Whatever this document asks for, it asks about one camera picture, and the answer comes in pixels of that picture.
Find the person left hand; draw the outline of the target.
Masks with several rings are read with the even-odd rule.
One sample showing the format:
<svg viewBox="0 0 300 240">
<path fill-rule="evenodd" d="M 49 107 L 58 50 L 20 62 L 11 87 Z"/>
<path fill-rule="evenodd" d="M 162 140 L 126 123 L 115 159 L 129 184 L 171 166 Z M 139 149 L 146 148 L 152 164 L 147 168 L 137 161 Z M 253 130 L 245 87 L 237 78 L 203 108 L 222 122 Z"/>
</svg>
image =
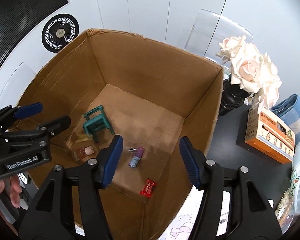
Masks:
<svg viewBox="0 0 300 240">
<path fill-rule="evenodd" d="M 9 195 L 11 203 L 14 207 L 19 208 L 20 207 L 20 196 L 19 194 L 22 192 L 22 188 L 20 186 L 20 181 L 17 175 L 11 176 L 9 178 L 10 185 L 9 188 Z M 5 190 L 5 181 L 0 180 L 0 194 Z"/>
</svg>

